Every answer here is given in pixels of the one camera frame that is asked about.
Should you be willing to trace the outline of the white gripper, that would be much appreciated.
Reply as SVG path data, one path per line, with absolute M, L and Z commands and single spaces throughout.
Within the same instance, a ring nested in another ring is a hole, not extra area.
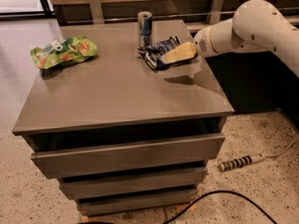
M 210 32 L 211 29 L 209 27 L 200 30 L 194 36 L 195 45 L 192 42 L 185 42 L 175 49 L 171 49 L 162 56 L 162 62 L 169 64 L 192 59 L 196 55 L 196 50 L 200 56 L 212 56 L 214 49 L 210 42 Z

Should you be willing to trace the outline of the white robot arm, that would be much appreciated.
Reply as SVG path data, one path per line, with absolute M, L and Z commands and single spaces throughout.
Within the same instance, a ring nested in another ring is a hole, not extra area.
M 265 0 L 249 0 L 234 16 L 200 30 L 186 42 L 162 56 L 163 63 L 192 59 L 195 53 L 213 57 L 235 52 L 271 51 L 299 76 L 299 29 Z

